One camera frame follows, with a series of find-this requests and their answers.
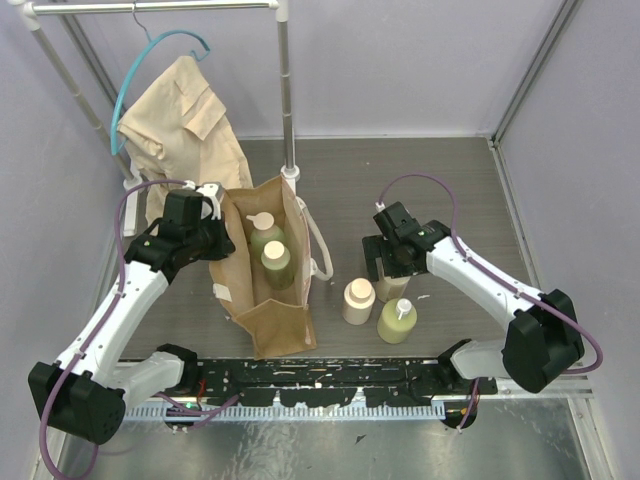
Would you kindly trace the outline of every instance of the wood grain surface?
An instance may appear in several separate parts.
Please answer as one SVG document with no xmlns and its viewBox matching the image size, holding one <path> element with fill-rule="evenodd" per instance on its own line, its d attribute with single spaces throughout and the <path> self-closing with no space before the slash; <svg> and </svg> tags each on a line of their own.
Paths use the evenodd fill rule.
<svg viewBox="0 0 640 480">
<path fill-rule="evenodd" d="M 281 141 L 241 144 L 254 184 L 278 174 Z M 369 321 L 361 326 L 346 323 L 340 313 L 345 286 L 366 273 L 361 239 L 379 233 L 372 220 L 374 202 L 388 181 L 414 171 L 437 175 L 454 189 L 460 202 L 458 234 L 472 249 L 528 281 L 484 139 L 311 139 L 298 140 L 296 147 L 302 171 L 298 195 L 323 232 L 335 268 L 331 283 L 313 280 L 310 305 L 318 348 L 299 356 L 435 356 L 462 338 L 488 340 L 502 335 L 497 323 L 472 300 L 431 275 L 409 283 L 405 296 L 418 310 L 418 324 L 402 344 L 388 345 L 378 337 L 381 302 L 376 301 Z M 407 179 L 391 189 L 386 202 L 395 200 L 421 223 L 437 219 L 450 224 L 451 202 L 433 182 Z M 321 264 L 315 245 L 312 250 Z M 203 358 L 251 357 L 251 338 L 229 320 L 211 285 L 206 262 L 181 271 L 142 320 L 123 358 L 147 357 L 167 342 Z"/>
</svg>

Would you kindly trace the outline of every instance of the bottle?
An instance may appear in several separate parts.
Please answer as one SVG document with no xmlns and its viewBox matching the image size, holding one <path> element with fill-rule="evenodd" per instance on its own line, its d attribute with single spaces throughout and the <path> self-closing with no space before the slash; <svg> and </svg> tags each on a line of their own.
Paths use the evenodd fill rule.
<svg viewBox="0 0 640 480">
<path fill-rule="evenodd" d="M 294 272 L 291 265 L 291 253 L 282 242 L 267 243 L 262 252 L 267 282 L 274 290 L 286 290 L 293 284 Z"/>
<path fill-rule="evenodd" d="M 409 280 L 411 280 L 411 277 L 382 277 L 378 283 L 376 283 L 376 296 L 378 300 L 387 303 L 389 300 L 402 297 L 409 284 Z"/>
<path fill-rule="evenodd" d="M 351 325 L 362 325 L 369 319 L 376 293 L 365 278 L 356 278 L 344 289 L 342 317 Z"/>
<path fill-rule="evenodd" d="M 253 222 L 253 232 L 249 239 L 251 243 L 251 254 L 253 258 L 260 261 L 262 251 L 267 243 L 278 241 L 286 245 L 284 232 L 276 225 L 276 222 L 268 212 L 260 212 L 257 215 L 247 215 L 247 220 Z"/>
<path fill-rule="evenodd" d="M 417 321 L 418 313 L 409 300 L 391 300 L 384 306 L 378 319 L 378 335 L 387 343 L 404 342 Z"/>
</svg>

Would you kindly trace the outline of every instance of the white wall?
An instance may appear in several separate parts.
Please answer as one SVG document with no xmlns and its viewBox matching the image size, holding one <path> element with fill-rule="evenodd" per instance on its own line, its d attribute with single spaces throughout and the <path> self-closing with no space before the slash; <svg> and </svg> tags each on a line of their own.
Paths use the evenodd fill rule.
<svg viewBox="0 0 640 480">
<path fill-rule="evenodd" d="M 294 121 L 300 135 L 492 133 L 561 0 L 291 0 Z M 152 35 L 205 37 L 201 65 L 241 136 L 281 135 L 277 35 L 266 10 L 138 14 Z M 84 17 L 119 86 L 144 48 L 131 15 Z M 170 39 L 135 80 L 135 100 L 177 55 Z"/>
<path fill-rule="evenodd" d="M 574 299 L 625 478 L 640 478 L 640 4 L 585 1 L 504 141 L 548 288 Z"/>
<path fill-rule="evenodd" d="M 52 40 L 98 105 L 56 22 Z M 38 415 L 27 386 L 93 308 L 118 172 L 35 40 L 0 2 L 0 478 L 27 478 Z"/>
</svg>

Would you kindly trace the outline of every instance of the clothes hanger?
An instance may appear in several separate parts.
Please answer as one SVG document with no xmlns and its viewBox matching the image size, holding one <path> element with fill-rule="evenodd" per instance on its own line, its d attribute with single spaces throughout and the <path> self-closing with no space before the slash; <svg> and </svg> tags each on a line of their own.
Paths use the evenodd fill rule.
<svg viewBox="0 0 640 480">
<path fill-rule="evenodd" d="M 200 35 L 198 35 L 197 33 L 191 32 L 189 30 L 169 30 L 168 32 L 164 32 L 158 35 L 156 38 L 151 39 L 151 35 L 149 34 L 147 27 L 142 25 L 136 18 L 136 1 L 137 0 L 134 0 L 133 2 L 131 13 L 133 13 L 134 21 L 144 30 L 147 36 L 147 39 L 149 40 L 149 44 L 140 53 L 140 55 L 138 55 L 136 60 L 133 62 L 133 65 L 131 65 L 131 68 L 127 72 L 127 76 L 124 78 L 124 82 L 122 82 L 122 88 L 118 93 L 118 99 L 116 100 L 116 105 L 113 109 L 113 117 L 111 118 L 111 155 L 116 155 L 120 150 L 122 150 L 122 147 L 124 147 L 124 144 L 127 143 L 127 139 L 125 138 L 123 142 L 120 145 L 118 145 L 117 127 L 118 127 L 118 121 L 120 120 L 120 113 L 122 112 L 122 104 L 124 103 L 124 98 L 127 95 L 127 90 L 129 90 L 129 85 L 131 84 L 131 81 L 133 80 L 133 77 L 135 76 L 138 70 L 138 67 L 140 67 L 140 64 L 142 63 L 144 58 L 149 54 L 149 52 L 153 50 L 154 47 L 158 45 L 158 43 L 160 43 L 162 40 L 164 40 L 167 37 L 170 37 L 172 35 L 189 35 L 190 37 L 193 37 L 196 40 L 198 40 L 202 45 L 202 48 L 204 48 L 204 54 L 202 55 L 198 55 L 195 50 L 191 50 L 190 54 L 193 58 L 196 59 L 197 62 L 204 60 L 207 57 L 207 55 L 211 53 L 211 48 L 209 47 L 209 44 L 207 44 L 207 42 Z"/>
</svg>

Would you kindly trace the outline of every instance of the beige pants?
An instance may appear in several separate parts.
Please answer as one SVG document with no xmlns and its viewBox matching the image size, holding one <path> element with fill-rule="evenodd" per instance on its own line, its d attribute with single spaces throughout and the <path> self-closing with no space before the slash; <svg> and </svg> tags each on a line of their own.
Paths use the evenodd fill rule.
<svg viewBox="0 0 640 480">
<path fill-rule="evenodd" d="M 122 116 L 118 132 L 127 152 L 150 180 L 220 182 L 225 189 L 253 186 L 247 159 L 225 116 L 226 108 L 193 57 L 178 58 Z M 154 185 L 147 221 L 162 216 L 175 186 Z"/>
</svg>

